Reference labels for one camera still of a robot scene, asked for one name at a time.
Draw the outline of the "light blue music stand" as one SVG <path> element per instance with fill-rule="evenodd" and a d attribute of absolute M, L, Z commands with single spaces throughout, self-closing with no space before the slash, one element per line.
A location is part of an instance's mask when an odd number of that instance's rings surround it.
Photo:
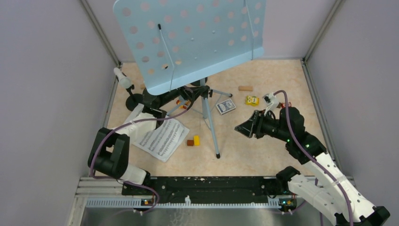
<path fill-rule="evenodd" d="M 145 83 L 144 100 L 263 56 L 264 0 L 118 0 L 113 5 Z"/>

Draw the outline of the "sheet music page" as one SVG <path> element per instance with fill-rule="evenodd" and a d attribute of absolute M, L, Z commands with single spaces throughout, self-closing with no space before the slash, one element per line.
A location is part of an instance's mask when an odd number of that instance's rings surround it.
<path fill-rule="evenodd" d="M 155 113 L 146 113 L 144 105 L 138 106 L 126 118 L 127 124 L 117 133 L 125 134 L 130 144 L 142 149 L 162 162 L 166 162 L 189 133 L 189 129 L 176 119 L 135 122 L 140 119 L 156 118 Z"/>

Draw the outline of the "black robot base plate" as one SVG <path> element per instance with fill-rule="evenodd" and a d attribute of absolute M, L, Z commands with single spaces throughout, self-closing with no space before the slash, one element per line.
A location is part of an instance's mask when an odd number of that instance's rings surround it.
<path fill-rule="evenodd" d="M 124 196 L 160 196 L 160 203 L 182 203 L 189 197 L 194 204 L 267 203 L 296 206 L 297 196 L 285 189 L 275 177 L 151 177 L 144 188 L 123 183 Z"/>

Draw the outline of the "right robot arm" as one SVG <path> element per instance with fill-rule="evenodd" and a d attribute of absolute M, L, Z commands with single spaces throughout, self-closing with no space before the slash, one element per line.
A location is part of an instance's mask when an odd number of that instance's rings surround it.
<path fill-rule="evenodd" d="M 305 130 L 304 117 L 295 107 L 271 111 L 255 110 L 235 131 L 257 139 L 270 136 L 286 143 L 286 150 L 310 170 L 321 183 L 318 187 L 292 166 L 277 175 L 276 188 L 282 194 L 294 193 L 316 208 L 335 226 L 382 226 L 390 217 L 384 206 L 366 199 L 339 170 L 324 145 Z"/>

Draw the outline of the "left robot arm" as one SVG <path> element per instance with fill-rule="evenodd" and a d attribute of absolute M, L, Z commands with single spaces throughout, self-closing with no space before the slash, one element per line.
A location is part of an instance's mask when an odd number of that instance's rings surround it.
<path fill-rule="evenodd" d="M 189 101 L 190 110 L 193 103 L 199 98 L 206 99 L 213 95 L 208 85 L 199 87 L 183 86 L 161 95 L 152 95 L 147 90 L 142 93 L 142 102 L 132 111 L 132 118 L 124 124 L 113 128 L 101 128 L 95 137 L 92 150 L 88 157 L 90 175 L 98 178 L 98 171 L 103 175 L 100 178 L 123 179 L 133 183 L 133 189 L 139 194 L 150 191 L 151 182 L 146 179 L 149 173 L 144 169 L 129 164 L 129 149 L 132 141 L 143 138 L 149 132 L 172 120 L 161 107 L 182 97 Z"/>

